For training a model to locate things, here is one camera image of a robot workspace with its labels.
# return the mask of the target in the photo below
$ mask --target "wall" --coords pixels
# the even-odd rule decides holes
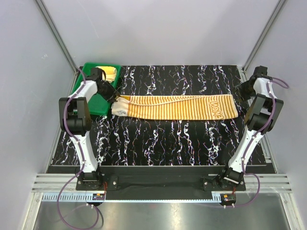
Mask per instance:
[[[307,227],[306,200],[306,98],[307,98],[307,1],[288,1],[248,69],[258,65],[268,74],[286,80],[290,89],[274,86],[284,107],[269,133],[269,140],[281,173],[287,173]]]
[[[77,65],[244,65],[278,0],[44,0]]]
[[[0,7],[0,223],[19,229],[59,127],[73,72],[33,0]]]

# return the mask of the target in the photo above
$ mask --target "folded towel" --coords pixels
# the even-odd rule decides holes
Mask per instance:
[[[106,81],[111,83],[116,78],[117,70],[115,67],[112,66],[96,66],[96,67],[105,71]]]
[[[238,117],[233,96],[125,96],[112,114],[153,120],[222,120]]]

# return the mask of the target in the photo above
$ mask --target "metal post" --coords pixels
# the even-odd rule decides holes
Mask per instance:
[[[40,12],[42,13],[42,15],[43,15],[43,17],[44,17],[44,19],[45,19],[49,29],[51,30],[54,38],[56,39],[60,49],[62,50],[65,58],[67,59],[69,65],[71,66],[73,72],[76,73],[77,72],[77,66],[76,66],[75,62],[73,61],[70,53],[68,52],[68,49],[66,48],[66,46],[65,46],[65,44],[63,42],[63,39],[59,35],[59,32],[58,32],[58,30],[57,30],[57,28],[56,28],[56,26],[55,26],[51,16],[50,16],[50,14],[49,14],[45,4],[43,3],[43,0],[34,0],[34,1],[37,4]]]
[[[261,35],[258,38],[253,50],[251,51],[247,61],[245,62],[244,66],[242,67],[244,71],[247,71],[247,69],[249,68],[249,66],[250,66],[252,60],[254,59],[257,51],[259,50],[263,40],[265,39],[266,35],[268,34],[268,31],[271,29],[272,24],[275,22],[277,16],[282,11],[286,2],[287,2],[287,0],[279,0],[278,1],[278,3],[275,6],[275,9],[273,10],[269,20],[267,21],[265,27],[263,28]]]

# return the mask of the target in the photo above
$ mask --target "striped towel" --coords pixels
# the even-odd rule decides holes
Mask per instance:
[[[124,96],[112,114],[152,120],[222,120],[238,117],[233,96]]]

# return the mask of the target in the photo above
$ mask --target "floor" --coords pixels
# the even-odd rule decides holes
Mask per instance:
[[[245,203],[254,194],[237,194]],[[74,227],[87,228],[96,213],[82,203],[60,203],[65,219]],[[245,208],[223,209],[219,204],[103,203],[99,206],[104,222],[96,228],[104,230],[289,230],[289,224],[278,194],[260,194]],[[55,202],[42,202],[34,230],[68,230],[59,219]]]
[[[118,90],[124,95],[234,94],[236,66],[124,66]],[[221,121],[155,121],[109,114],[92,116],[93,151],[104,165],[224,165],[243,136],[248,103],[239,117]],[[249,161],[265,165],[260,145]],[[79,165],[73,144],[62,132],[51,165]]]

